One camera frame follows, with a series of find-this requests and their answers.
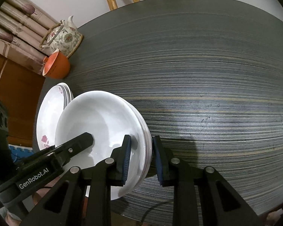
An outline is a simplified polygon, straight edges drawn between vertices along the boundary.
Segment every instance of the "table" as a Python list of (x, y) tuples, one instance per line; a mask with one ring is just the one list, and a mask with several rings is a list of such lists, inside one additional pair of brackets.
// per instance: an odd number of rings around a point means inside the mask
[[(283, 202), (282, 21), (235, 0), (145, 0), (79, 31), (63, 80), (74, 96), (104, 90), (129, 101), (164, 146), (191, 165), (215, 167), (257, 214)], [(46, 79), (38, 109), (59, 82)], [(171, 225), (172, 198), (151, 167), (111, 206)]]

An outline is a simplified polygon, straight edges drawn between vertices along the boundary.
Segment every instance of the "wooden cabinet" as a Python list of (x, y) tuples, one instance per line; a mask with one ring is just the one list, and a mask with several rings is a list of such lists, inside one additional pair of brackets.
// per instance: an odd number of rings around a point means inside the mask
[(10, 144), (32, 147), (35, 112), (44, 80), (0, 55), (0, 100), (8, 109)]

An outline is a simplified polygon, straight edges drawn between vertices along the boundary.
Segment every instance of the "orange container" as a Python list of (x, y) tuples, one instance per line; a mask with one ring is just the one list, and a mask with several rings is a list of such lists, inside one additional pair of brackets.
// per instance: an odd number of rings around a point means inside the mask
[(49, 57), (45, 57), (43, 62), (45, 62), (43, 76), (62, 79), (69, 73), (70, 63), (68, 58), (58, 49)]

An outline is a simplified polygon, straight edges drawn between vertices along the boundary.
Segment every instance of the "floral teapot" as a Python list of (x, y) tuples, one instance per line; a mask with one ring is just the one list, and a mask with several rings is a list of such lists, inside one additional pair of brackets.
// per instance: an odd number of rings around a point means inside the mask
[(67, 22), (61, 20), (61, 23), (51, 28), (40, 43), (40, 47), (49, 48), (51, 53), (59, 49), (59, 51), (69, 58), (83, 39), (83, 35), (77, 31), (72, 18), (73, 16), (70, 16)]

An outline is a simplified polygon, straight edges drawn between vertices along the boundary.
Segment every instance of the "curtain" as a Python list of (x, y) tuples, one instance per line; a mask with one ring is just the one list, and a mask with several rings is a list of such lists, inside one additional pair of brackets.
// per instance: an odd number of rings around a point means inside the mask
[(50, 51), (39, 45), (57, 23), (29, 0), (6, 0), (0, 7), (0, 54), (42, 74)]

